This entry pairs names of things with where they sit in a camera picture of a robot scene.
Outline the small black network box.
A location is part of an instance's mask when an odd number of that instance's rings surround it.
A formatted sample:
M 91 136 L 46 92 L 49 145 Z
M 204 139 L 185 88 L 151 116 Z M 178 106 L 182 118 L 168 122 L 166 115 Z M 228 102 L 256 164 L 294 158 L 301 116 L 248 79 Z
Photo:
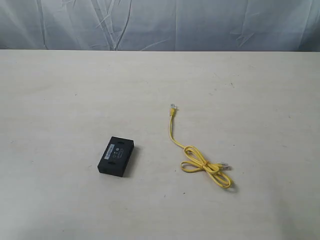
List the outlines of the small black network box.
M 112 136 L 97 165 L 101 174 L 123 177 L 132 151 L 134 141 Z

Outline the grey backdrop cloth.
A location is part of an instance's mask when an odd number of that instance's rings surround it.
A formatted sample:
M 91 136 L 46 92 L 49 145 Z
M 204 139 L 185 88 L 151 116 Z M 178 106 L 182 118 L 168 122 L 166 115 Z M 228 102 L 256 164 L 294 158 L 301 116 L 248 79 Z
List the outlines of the grey backdrop cloth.
M 317 0 L 3 0 L 2 49 L 320 49 Z

